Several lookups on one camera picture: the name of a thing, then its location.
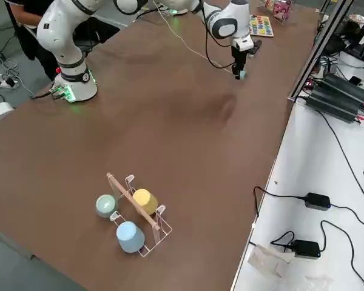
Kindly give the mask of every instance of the light blue mug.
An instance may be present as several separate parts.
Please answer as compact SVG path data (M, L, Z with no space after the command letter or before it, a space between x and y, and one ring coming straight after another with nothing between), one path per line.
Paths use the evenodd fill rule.
M144 233L131 221L120 224L116 236L121 248L126 253L135 253L144 245Z

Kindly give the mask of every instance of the person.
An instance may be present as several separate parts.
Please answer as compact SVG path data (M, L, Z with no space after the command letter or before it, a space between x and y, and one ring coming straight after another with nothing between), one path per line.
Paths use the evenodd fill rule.
M44 49L34 36L24 27L25 25L36 33L36 28L50 4L54 0L4 0L10 14L21 47L29 59L37 58L46 75L54 80L58 63L54 55ZM104 43L119 28L106 24L91 17L81 23L74 32L74 39L89 40L93 43Z

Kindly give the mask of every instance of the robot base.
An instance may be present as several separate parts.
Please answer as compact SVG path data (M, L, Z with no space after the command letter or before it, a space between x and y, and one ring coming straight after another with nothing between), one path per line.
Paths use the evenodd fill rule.
M59 74L55 77L54 87L51 90L56 92L54 95L63 97L67 102L73 103L93 98L97 93L97 86L92 73L90 73L90 79L87 83L66 81Z

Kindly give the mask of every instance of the black power adapter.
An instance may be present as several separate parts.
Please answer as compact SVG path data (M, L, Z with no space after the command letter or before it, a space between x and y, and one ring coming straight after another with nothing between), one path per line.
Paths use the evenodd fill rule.
M305 197L305 206L316 210L327 211L330 209L330 198L325 195L308 193Z
M291 249L294 251L297 258L318 259L321 257L320 246L315 241L302 241L296 239L291 244Z

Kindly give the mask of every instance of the gray floor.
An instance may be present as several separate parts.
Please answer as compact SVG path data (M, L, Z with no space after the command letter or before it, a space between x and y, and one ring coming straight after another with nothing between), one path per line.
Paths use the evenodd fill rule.
M0 242L0 291L85 291L38 258L26 259Z
M319 8L324 0L297 0L300 5ZM364 15L364 0L356 0L351 13ZM126 27L134 18L119 14L111 1L98 11L97 15L119 28ZM0 28L10 26L10 20L3 4L0 0ZM9 37L13 35L13 30L0 32L0 49L3 47ZM12 39L4 51L6 57L14 59L18 65L20 77L24 84L33 92L37 92L44 88L49 80L45 77L43 69L38 61L28 60L21 51L19 42L16 38ZM29 98L29 94L22 88L14 91L0 89L8 102L14 107L25 102ZM83 290L79 285L60 274L56 270L49 267L38 258L31 260L24 258L17 252L0 242L0 291L39 291L39 290Z

